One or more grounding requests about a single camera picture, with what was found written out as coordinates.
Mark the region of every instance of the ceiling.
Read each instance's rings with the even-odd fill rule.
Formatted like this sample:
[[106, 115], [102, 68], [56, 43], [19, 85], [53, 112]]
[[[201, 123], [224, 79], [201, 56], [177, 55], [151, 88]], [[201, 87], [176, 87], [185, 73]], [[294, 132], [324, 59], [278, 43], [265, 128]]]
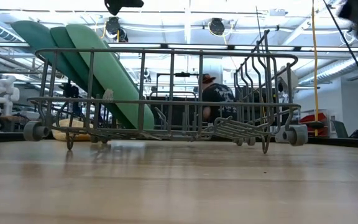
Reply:
[[[313, 46], [311, 35], [310, 0], [187, 0], [163, 1], [144, 0], [142, 9], [124, 8], [117, 16], [119, 22], [129, 38], [130, 43], [169, 43], [169, 44], [218, 44], [218, 45], [255, 45], [260, 38], [259, 28], [270, 29], [269, 45]], [[333, 13], [337, 14], [342, 1], [333, 2]], [[343, 46], [331, 16], [325, 10], [322, 1], [317, 1], [316, 34], [317, 45]], [[84, 24], [96, 30], [103, 36], [105, 19], [110, 17], [103, 0], [97, 1], [69, 1], [69, 0], [0, 0], [0, 26], [14, 34], [10, 24], [19, 20], [32, 20], [47, 27], [65, 26], [66, 24]], [[211, 18], [222, 18], [226, 27], [225, 39], [211, 35], [208, 23]], [[350, 23], [342, 19], [337, 21], [343, 30], [348, 30]], [[354, 47], [358, 46], [358, 39], [347, 36]], [[107, 42], [114, 42], [104, 36]], [[294, 53], [300, 59], [292, 68], [299, 78], [305, 77], [314, 70], [313, 54]], [[9, 57], [19, 64], [9, 63], [0, 58], [0, 70], [25, 71], [20, 65], [35, 67], [42, 71], [42, 63], [34, 59], [34, 55], [23, 52], [18, 48], [0, 48], [0, 55]], [[349, 59], [348, 53], [319, 54], [319, 68], [336, 60]], [[223, 57], [223, 80], [233, 84], [231, 72], [243, 61], [243, 58]], [[121, 54], [121, 62], [138, 82], [140, 60], [134, 54]], [[278, 61], [278, 68], [285, 65], [287, 59]], [[169, 73], [169, 55], [149, 55], [146, 60], [154, 82], [157, 72]], [[176, 72], [197, 72], [198, 58], [179, 55], [175, 58]], [[253, 70], [249, 70], [251, 77], [257, 80]], [[26, 78], [39, 80], [39, 75], [27, 75]], [[195, 83], [196, 78], [177, 78], [175, 83]], [[190, 90], [193, 87], [180, 87], [178, 90]]]

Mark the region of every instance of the man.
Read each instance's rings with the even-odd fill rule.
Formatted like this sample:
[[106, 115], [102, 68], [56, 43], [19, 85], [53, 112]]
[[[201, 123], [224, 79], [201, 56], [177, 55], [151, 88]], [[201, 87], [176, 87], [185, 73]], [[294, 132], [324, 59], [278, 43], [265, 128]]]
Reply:
[[[203, 74], [203, 102], [234, 102], [234, 94], [232, 90], [223, 84], [215, 83], [216, 77], [209, 74]], [[216, 118], [228, 118], [232, 116], [237, 118], [237, 108], [233, 106], [205, 106], [203, 109], [203, 118], [208, 123], [214, 123]]]

